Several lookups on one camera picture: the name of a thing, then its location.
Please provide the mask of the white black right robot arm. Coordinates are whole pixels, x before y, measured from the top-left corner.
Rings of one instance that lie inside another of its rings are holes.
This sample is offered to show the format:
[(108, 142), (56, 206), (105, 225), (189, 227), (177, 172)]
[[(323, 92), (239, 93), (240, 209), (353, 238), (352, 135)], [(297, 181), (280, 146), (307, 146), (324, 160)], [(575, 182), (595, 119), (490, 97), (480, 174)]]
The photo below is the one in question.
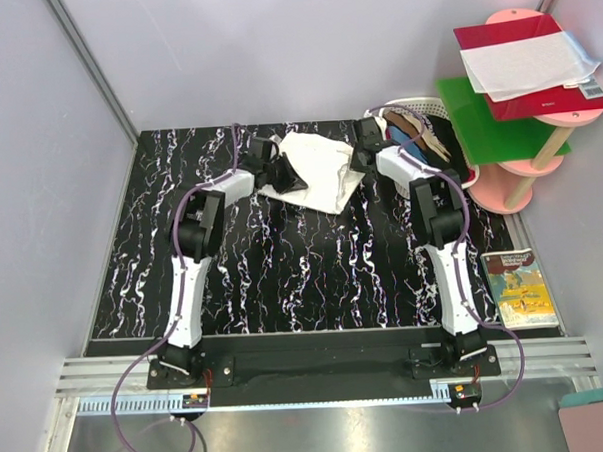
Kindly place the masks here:
[(355, 138), (350, 169), (383, 175), (409, 190), (410, 223), (418, 245), (432, 262), (441, 297), (442, 328), (451, 338), (476, 337), (475, 310), (467, 268), (469, 208), (452, 169), (440, 171), (411, 157), (384, 138), (373, 117), (352, 123)]

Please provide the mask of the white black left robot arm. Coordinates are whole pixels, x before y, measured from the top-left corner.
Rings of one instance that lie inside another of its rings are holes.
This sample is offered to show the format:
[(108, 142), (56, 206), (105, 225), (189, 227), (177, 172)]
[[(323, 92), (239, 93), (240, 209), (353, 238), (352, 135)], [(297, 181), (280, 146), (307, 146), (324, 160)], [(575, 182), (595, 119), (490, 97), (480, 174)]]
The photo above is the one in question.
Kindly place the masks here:
[(255, 138), (238, 165), (207, 183), (183, 189), (176, 198), (169, 225), (173, 286), (164, 343), (158, 363), (184, 387), (203, 376), (202, 304), (209, 267), (225, 236), (225, 210), (264, 187), (286, 194), (304, 191), (279, 138)]

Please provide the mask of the white daisy print t-shirt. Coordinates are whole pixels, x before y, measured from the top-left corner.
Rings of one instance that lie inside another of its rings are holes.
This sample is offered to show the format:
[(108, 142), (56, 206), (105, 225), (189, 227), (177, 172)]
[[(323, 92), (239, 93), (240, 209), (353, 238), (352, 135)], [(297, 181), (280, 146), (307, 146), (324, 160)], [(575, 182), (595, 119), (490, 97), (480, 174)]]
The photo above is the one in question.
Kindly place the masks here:
[(279, 151), (286, 154), (308, 188), (279, 194), (266, 185), (258, 191), (261, 196), (338, 215), (364, 179), (363, 173), (350, 169), (352, 147), (344, 141), (291, 131), (280, 142)]

